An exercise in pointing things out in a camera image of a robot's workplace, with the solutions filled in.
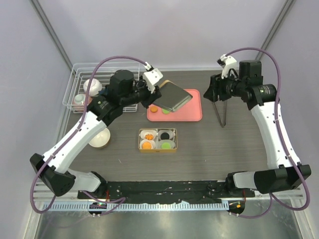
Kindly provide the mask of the pink tray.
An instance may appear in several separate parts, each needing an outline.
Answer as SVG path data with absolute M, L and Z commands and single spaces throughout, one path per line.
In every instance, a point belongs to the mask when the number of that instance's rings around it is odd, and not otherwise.
M 156 113 L 150 111 L 151 105 L 147 109 L 147 119 L 152 122 L 197 122 L 202 119 L 201 97 L 200 93 L 196 89 L 186 89 L 193 98 L 180 108 L 177 112 L 170 112 L 169 114 L 163 114 L 162 108 L 158 107 Z

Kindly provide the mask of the orange round cookie left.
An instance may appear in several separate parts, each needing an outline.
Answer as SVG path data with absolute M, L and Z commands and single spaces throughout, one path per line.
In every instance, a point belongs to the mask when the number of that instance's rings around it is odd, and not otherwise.
M 156 112 L 158 111 L 158 108 L 157 108 L 156 106 L 151 106 L 151 107 L 150 107 L 150 111 L 151 111 L 152 113 L 156 113 Z

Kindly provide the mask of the black round cookie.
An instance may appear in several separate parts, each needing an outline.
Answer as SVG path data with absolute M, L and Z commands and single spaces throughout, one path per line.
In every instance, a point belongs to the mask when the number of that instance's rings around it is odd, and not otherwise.
M 164 132 L 160 135 L 161 140 L 170 139 L 170 135 L 167 132 Z

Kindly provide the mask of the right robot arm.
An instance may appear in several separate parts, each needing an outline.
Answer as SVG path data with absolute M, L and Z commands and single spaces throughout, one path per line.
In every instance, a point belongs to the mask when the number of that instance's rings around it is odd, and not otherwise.
M 264 84 L 262 63 L 256 60 L 237 62 L 233 57 L 222 57 L 218 64 L 222 72 L 210 78 L 204 98 L 211 102 L 226 101 L 239 97 L 246 103 L 259 127 L 267 155 L 268 169 L 254 172 L 233 172 L 226 177 L 225 191 L 229 196 L 238 196 L 243 189 L 257 190 L 262 194 L 296 189 L 301 185 L 296 169 L 303 178 L 311 175 L 309 165 L 303 165 L 290 143 L 281 107 L 275 103 L 277 89 Z

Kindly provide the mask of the white bowl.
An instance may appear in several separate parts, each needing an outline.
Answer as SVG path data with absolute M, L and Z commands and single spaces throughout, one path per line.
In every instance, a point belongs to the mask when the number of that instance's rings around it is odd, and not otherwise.
M 91 139 L 89 145 L 94 148 L 103 148 L 109 143 L 110 137 L 111 134 L 109 129 L 105 128 L 103 131 L 101 131 Z

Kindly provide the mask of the pink cup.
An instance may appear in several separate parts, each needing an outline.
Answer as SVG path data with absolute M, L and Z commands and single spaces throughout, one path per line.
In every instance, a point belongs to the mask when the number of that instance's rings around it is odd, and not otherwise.
M 85 99 L 86 99 L 86 94 L 77 94 L 73 98 L 73 104 L 72 105 L 74 106 L 74 110 L 76 112 L 83 112 L 84 111 Z

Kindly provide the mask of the orange swirl cookie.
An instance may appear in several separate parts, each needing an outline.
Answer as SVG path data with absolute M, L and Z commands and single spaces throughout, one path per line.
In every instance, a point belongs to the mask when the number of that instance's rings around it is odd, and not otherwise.
M 153 140 L 154 139 L 154 136 L 152 134 L 146 134 L 145 135 L 145 139 L 147 140 Z

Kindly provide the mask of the silver tin lid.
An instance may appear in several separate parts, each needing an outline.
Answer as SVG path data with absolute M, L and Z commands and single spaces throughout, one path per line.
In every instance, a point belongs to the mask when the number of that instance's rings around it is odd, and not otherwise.
M 169 80 L 165 80 L 159 87 L 161 97 L 153 104 L 169 112 L 176 112 L 187 104 L 193 96 Z

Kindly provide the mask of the gold cookie tin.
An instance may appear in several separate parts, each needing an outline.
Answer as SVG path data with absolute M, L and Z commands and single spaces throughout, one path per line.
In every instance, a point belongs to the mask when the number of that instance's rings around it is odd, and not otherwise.
M 161 140 L 160 135 L 164 132 L 169 133 L 170 139 Z M 154 136 L 154 139 L 145 139 L 146 134 L 152 134 Z M 149 141 L 152 144 L 153 148 L 142 149 L 142 144 L 145 141 Z M 163 142 L 169 142 L 171 144 L 171 149 L 161 149 L 161 144 Z M 177 130 L 175 128 L 141 128 L 139 130 L 138 150 L 141 153 L 175 153 L 177 151 L 177 148 Z

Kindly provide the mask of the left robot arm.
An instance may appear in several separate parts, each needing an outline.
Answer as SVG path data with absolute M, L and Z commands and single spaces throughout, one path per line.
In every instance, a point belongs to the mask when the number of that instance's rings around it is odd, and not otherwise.
M 158 69 L 143 73 L 139 80 L 129 70 L 118 70 L 109 84 L 95 96 L 75 125 L 54 147 L 43 155 L 34 154 L 30 163 L 42 182 L 60 197 L 70 190 L 87 191 L 100 199 L 106 181 L 96 172 L 83 173 L 69 168 L 75 157 L 101 131 L 123 114 L 127 106 L 141 103 L 148 108 L 161 97 L 157 82 L 163 77 Z

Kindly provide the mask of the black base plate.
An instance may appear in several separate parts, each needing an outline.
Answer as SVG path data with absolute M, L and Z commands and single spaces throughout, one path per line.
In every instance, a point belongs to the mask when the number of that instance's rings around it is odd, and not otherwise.
M 229 191 L 224 181 L 109 181 L 93 197 L 114 201 L 122 197 L 127 204 L 190 204 L 217 203 L 223 198 L 253 198 L 254 191 L 239 189 Z

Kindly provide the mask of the metal tongs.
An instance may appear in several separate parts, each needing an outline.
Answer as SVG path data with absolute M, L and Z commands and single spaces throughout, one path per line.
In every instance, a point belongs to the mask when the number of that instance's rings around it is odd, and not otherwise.
M 220 126 L 222 128 L 225 128 L 226 119 L 227 119 L 227 101 L 223 102 L 222 115 L 220 114 L 220 112 L 218 110 L 216 102 L 213 102 L 212 105 L 213 105 L 213 109 L 215 111 L 215 114 L 216 114 L 216 117 L 217 117 L 217 120 L 218 120 Z

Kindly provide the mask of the large orange round cookie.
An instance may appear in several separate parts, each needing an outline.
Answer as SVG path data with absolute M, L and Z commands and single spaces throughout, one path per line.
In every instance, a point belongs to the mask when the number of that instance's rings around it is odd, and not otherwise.
M 153 146 L 149 141 L 143 142 L 142 149 L 152 149 L 152 148 L 153 148 Z

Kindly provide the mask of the green round cookie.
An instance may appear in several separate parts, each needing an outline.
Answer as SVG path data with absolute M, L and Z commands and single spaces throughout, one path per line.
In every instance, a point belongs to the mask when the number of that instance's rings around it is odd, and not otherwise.
M 162 113 L 167 115 L 167 114 L 169 114 L 169 113 L 170 113 L 170 111 L 165 110 L 165 109 L 162 109 Z
M 161 149 L 171 149 L 171 144 L 169 142 L 163 142 L 161 144 Z

